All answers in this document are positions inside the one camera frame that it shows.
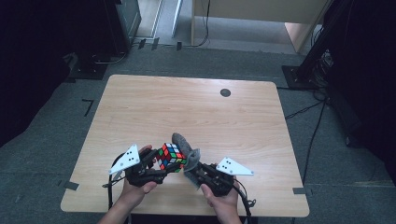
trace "hand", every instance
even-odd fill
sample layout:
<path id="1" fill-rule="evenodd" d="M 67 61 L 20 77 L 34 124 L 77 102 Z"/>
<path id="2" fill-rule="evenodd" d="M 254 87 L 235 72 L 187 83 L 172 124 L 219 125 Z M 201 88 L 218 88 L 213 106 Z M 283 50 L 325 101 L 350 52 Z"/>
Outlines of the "hand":
<path id="1" fill-rule="evenodd" d="M 152 145 L 143 147 L 139 150 L 139 153 L 147 148 L 152 149 Z M 99 223 L 123 223 L 129 214 L 131 214 L 131 211 L 143 201 L 145 195 L 155 189 L 155 187 L 157 187 L 157 183 L 148 182 L 139 188 L 130 185 L 125 178 L 120 197 Z"/>
<path id="2" fill-rule="evenodd" d="M 233 184 L 239 189 L 236 181 Z M 235 189 L 231 189 L 228 195 L 223 197 L 216 197 L 206 184 L 201 185 L 201 190 L 207 198 L 207 203 L 215 209 L 221 224 L 241 224 L 237 210 L 238 193 Z"/>

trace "black cable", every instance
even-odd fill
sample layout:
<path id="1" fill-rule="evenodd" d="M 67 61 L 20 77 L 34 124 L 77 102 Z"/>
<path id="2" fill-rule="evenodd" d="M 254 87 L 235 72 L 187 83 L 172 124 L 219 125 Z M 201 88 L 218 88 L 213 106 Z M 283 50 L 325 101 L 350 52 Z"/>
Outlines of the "black cable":
<path id="1" fill-rule="evenodd" d="M 251 213 L 250 213 L 250 205 L 248 203 L 248 198 L 244 195 L 244 193 L 237 188 L 235 185 L 233 185 L 233 189 L 236 190 L 236 192 L 238 192 L 238 194 L 241 196 L 242 199 L 242 203 L 245 206 L 245 210 L 247 211 L 247 224 L 251 224 Z"/>
<path id="2" fill-rule="evenodd" d="M 314 130 L 314 133 L 312 134 L 311 141 L 309 142 L 308 152 L 307 152 L 307 154 L 306 154 L 305 166 L 304 166 L 304 172 L 303 172 L 303 185 L 305 184 L 306 171 L 308 170 L 308 162 L 309 162 L 309 157 L 310 157 L 310 155 L 311 155 L 312 145 L 313 145 L 313 143 L 314 143 L 314 139 L 315 139 L 315 136 L 317 135 L 317 131 L 318 131 L 318 128 L 319 128 L 319 124 L 320 124 L 321 118 L 322 118 L 322 116 L 323 116 L 323 111 L 324 111 L 324 107 L 325 107 L 325 105 L 326 105 L 326 100 L 323 101 L 322 103 L 323 103 L 323 107 L 321 108 L 321 111 L 320 111 L 318 123 L 317 123 L 317 126 L 316 126 L 315 130 Z"/>
<path id="3" fill-rule="evenodd" d="M 316 104 L 314 104 L 314 105 L 308 106 L 308 107 L 306 107 L 306 108 L 304 108 L 304 109 L 301 109 L 301 110 L 299 110 L 299 111 L 297 111 L 297 112 L 295 112 L 295 113 L 292 113 L 292 114 L 290 114 L 290 115 L 287 115 L 287 116 L 285 117 L 285 119 L 294 118 L 294 116 L 296 116 L 296 115 L 298 115 L 298 114 L 302 114 L 302 113 L 308 111 L 310 108 L 315 107 L 315 106 L 317 106 L 317 105 L 320 105 L 322 102 L 323 102 L 323 101 L 321 101 L 321 102 L 319 102 L 319 103 L 316 103 Z"/>
<path id="4" fill-rule="evenodd" d="M 201 44 L 192 46 L 193 48 L 201 47 L 201 46 L 206 42 L 206 40 L 209 38 L 209 27 L 208 27 L 208 24 L 207 24 L 207 22 L 208 22 L 208 20 L 209 20 L 209 9 L 210 9 L 210 0 L 207 2 L 206 24 L 204 24 L 205 29 L 206 29 L 205 38 L 204 38 L 204 40 L 201 42 Z"/>
<path id="5" fill-rule="evenodd" d="M 111 167 L 113 167 L 116 162 L 123 156 L 124 153 L 120 154 L 114 161 Z M 103 188 L 107 188 L 107 196 L 108 196 L 108 210 L 113 206 L 113 190 L 112 187 L 115 183 L 119 182 L 121 179 L 117 180 L 115 183 L 113 183 L 113 180 L 111 179 L 113 175 L 108 176 L 108 183 L 106 185 L 103 185 Z"/>
<path id="6" fill-rule="evenodd" d="M 344 43 L 343 43 L 343 46 L 344 46 L 345 43 L 347 42 L 347 30 L 348 30 L 349 21 L 350 21 L 350 14 L 351 14 L 351 12 L 352 12 L 352 8 L 353 8 L 354 3 L 355 3 L 355 0 L 353 0 L 352 3 L 350 4 L 349 12 L 348 12 L 348 14 L 347 14 L 347 19 L 346 19 L 346 34 L 345 34 L 345 36 L 344 36 Z"/>
<path id="7" fill-rule="evenodd" d="M 118 60 L 113 61 L 113 62 L 97 62 L 97 61 L 93 61 L 93 62 L 94 62 L 94 63 L 98 63 L 98 64 L 113 64 L 113 63 L 119 63 L 120 61 L 122 61 L 122 59 L 125 58 L 125 55 L 126 55 L 126 53 L 123 53 L 122 56 L 121 56 Z"/>

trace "black circle marker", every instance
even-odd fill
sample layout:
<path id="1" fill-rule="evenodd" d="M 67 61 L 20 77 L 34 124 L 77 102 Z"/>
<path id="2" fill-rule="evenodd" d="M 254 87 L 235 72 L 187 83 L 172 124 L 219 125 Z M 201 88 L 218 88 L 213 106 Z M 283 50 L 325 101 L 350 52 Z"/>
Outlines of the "black circle marker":
<path id="1" fill-rule="evenodd" d="M 231 91 L 229 91 L 228 89 L 222 89 L 220 91 L 220 94 L 224 97 L 229 97 L 231 95 Z"/>

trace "black metal stand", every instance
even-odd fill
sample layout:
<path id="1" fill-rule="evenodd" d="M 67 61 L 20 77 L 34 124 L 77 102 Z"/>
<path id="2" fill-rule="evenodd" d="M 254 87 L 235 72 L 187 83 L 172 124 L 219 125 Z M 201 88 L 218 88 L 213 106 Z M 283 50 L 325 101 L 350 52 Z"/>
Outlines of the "black metal stand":
<path id="1" fill-rule="evenodd" d="M 91 56 L 78 55 L 78 61 L 68 78 L 102 80 L 106 70 L 106 63 L 95 63 Z"/>
<path id="2" fill-rule="evenodd" d="M 312 82 L 313 68 L 321 55 L 325 52 L 330 33 L 340 21 L 341 15 L 349 6 L 351 0 L 344 0 L 338 4 L 332 16 L 329 18 L 328 25 L 323 29 L 312 49 L 306 55 L 300 66 L 282 66 L 283 75 L 288 82 L 290 89 L 318 89 Z"/>

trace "wooden table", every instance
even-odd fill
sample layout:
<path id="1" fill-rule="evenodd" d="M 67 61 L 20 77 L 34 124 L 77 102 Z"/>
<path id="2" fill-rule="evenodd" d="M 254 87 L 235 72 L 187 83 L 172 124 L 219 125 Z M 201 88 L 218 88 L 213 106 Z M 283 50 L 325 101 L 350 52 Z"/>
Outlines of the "wooden table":
<path id="1" fill-rule="evenodd" d="M 231 91 L 229 97 L 220 90 Z M 238 176 L 254 217 L 306 217 L 305 195 L 294 194 L 302 182 L 288 127 L 272 82 L 183 77 L 112 76 L 61 207 L 67 212 L 106 212 L 111 163 L 132 143 L 155 148 L 181 133 L 193 148 L 201 149 L 201 162 L 220 162 L 228 156 L 255 172 Z M 114 201 L 122 184 L 113 188 Z M 246 214 L 241 202 L 239 215 Z M 202 192 L 180 172 L 148 194 L 133 211 L 138 214 L 214 215 Z"/>

